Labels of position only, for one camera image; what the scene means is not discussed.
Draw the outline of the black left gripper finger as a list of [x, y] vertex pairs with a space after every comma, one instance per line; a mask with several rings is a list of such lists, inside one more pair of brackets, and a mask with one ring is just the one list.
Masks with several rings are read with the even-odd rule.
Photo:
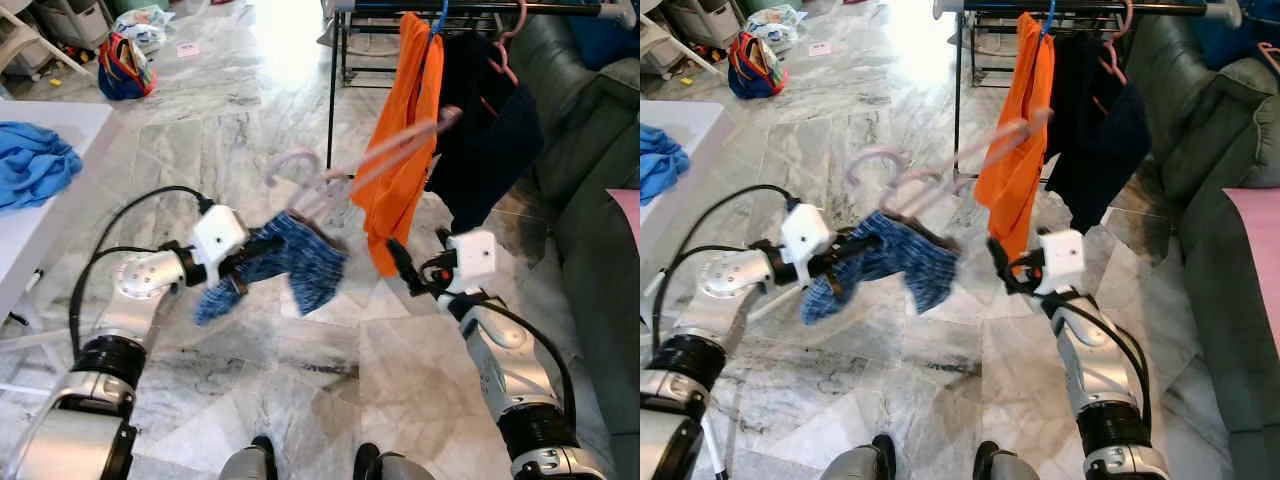
[[878, 236], [855, 237], [851, 232], [840, 232], [831, 246], [822, 252], [822, 268], [832, 269], [846, 259], [855, 259], [867, 250], [881, 244]]
[[262, 238], [250, 239], [238, 251], [238, 264], [246, 265], [250, 262], [260, 262], [282, 250], [284, 246], [285, 241], [280, 236], [266, 236]]

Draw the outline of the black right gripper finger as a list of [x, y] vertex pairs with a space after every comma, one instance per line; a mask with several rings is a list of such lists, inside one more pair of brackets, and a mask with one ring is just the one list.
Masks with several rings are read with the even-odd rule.
[[408, 291], [419, 291], [419, 271], [406, 247], [397, 238], [388, 238], [387, 250], [393, 259], [399, 278], [404, 282]]
[[997, 278], [1002, 282], [1005, 291], [1019, 291], [1019, 282], [1012, 274], [1011, 261], [995, 237], [987, 238], [987, 248], [993, 260]]

